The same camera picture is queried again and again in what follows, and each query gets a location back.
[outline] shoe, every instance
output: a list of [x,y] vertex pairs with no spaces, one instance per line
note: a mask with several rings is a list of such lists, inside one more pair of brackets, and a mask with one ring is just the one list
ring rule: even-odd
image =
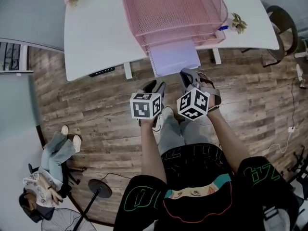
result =
[[68,126],[67,125],[64,125],[61,129],[61,133],[63,135],[68,135]]
[[162,115],[160,116],[160,125],[161,125],[161,127],[165,123],[165,120],[168,118],[168,116],[174,116],[174,112],[173,112],[173,110],[169,106],[167,106],[167,107],[165,107],[163,109]]
[[75,135],[73,138],[73,146],[75,148],[76,153],[80,152],[81,138],[78,135]]
[[169,106],[167,106],[163,109],[162,116],[164,119],[167,119],[168,116],[174,116],[174,112]]

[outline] gray pants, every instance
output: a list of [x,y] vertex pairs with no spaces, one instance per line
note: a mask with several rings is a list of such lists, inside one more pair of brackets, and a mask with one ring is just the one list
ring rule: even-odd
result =
[[52,140],[44,146],[40,165],[52,177],[63,182],[61,164],[75,153],[73,143],[67,139],[67,136],[56,131]]
[[172,115],[167,117],[160,131],[158,143],[161,155],[170,149],[197,143],[210,143],[207,137],[200,133],[200,126],[197,123],[185,120],[179,125]]

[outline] pink wire tray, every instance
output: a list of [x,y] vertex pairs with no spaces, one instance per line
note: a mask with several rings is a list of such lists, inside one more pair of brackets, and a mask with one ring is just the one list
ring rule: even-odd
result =
[[223,0],[123,0],[123,4],[130,30],[145,52],[183,39],[196,45],[224,40],[215,36],[228,17]]

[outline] standing fan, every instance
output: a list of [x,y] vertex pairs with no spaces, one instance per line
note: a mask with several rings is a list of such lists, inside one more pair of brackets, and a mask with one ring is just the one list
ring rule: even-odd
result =
[[[50,221],[44,219],[40,228],[42,231],[72,231],[80,218],[81,215],[74,210],[55,209],[52,219]],[[96,231],[96,229],[92,223],[83,219],[78,231]]]
[[94,193],[90,203],[81,214],[74,210],[59,208],[55,209],[50,221],[43,220],[41,224],[42,231],[96,231],[92,223],[86,221],[87,212],[90,210],[96,197],[110,198],[112,191],[110,187],[101,180],[91,179],[88,187]]

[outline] power cord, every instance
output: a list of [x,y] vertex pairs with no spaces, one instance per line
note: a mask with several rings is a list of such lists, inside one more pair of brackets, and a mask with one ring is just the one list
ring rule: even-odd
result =
[[74,221],[75,221],[77,218],[79,218],[79,217],[74,218],[74,220],[73,220],[72,224],[71,224],[71,225],[69,225],[69,226],[68,226],[68,227],[67,227],[64,231],[66,231],[69,227],[71,227],[71,226],[73,225]]
[[[296,107],[295,107],[295,99],[294,99],[294,95],[293,95],[293,87],[294,87],[294,84],[293,84],[293,83],[294,83],[294,81],[295,81],[297,78],[299,78],[299,77],[294,77],[294,78],[292,79],[292,89],[291,89],[291,94],[292,94],[292,99],[293,99],[293,107],[294,107],[293,114],[292,114],[292,121],[293,121],[293,128],[294,128],[294,130],[296,130],[296,131],[299,130],[299,128],[303,125],[304,121],[306,120],[306,119],[304,119],[304,120],[302,121],[302,123],[298,126],[298,128],[295,129],[294,115],[295,115]],[[289,134],[289,137],[288,137],[288,139],[287,139],[287,145],[286,145],[284,151],[282,151],[282,149],[281,149],[281,147],[280,147],[279,144],[272,144],[272,145],[262,154],[262,156],[265,156],[266,153],[270,150],[270,148],[271,148],[272,146],[274,146],[274,145],[278,145],[278,148],[279,148],[280,152],[281,152],[281,153],[285,153],[286,150],[288,149],[289,140],[290,140],[290,138],[291,138],[292,133],[293,133],[293,132],[290,132],[290,134]]]
[[152,129],[152,130],[153,130],[153,132],[159,132],[159,131],[160,131],[160,129],[162,128],[162,127],[161,127],[161,125],[160,125],[160,115],[158,115],[157,122],[159,122],[159,129],[158,129],[157,131],[156,131],[156,130],[154,130],[154,129]]
[[[130,177],[126,177],[126,176],[123,176],[123,175],[118,175],[118,174],[109,172],[109,173],[107,173],[107,174],[105,175],[105,177],[102,178],[101,180],[105,179],[105,178],[107,177],[107,175],[109,175],[109,174],[111,174],[111,175],[117,175],[117,176],[120,176],[120,177],[123,177],[123,178],[127,178],[127,179],[131,179]],[[67,231],[67,229],[68,229],[69,227],[71,227],[71,226],[74,224],[74,221],[75,221],[77,218],[79,218],[79,217],[74,218],[72,224],[69,225],[64,231]]]
[[123,175],[118,175],[118,174],[109,172],[109,173],[107,173],[107,174],[105,175],[105,177],[102,178],[101,180],[105,179],[105,178],[107,177],[107,175],[109,175],[109,174],[111,174],[111,175],[117,175],[117,176],[120,176],[120,177],[123,177],[123,178],[127,178],[127,179],[131,179],[130,177],[126,177],[126,176],[123,176]]

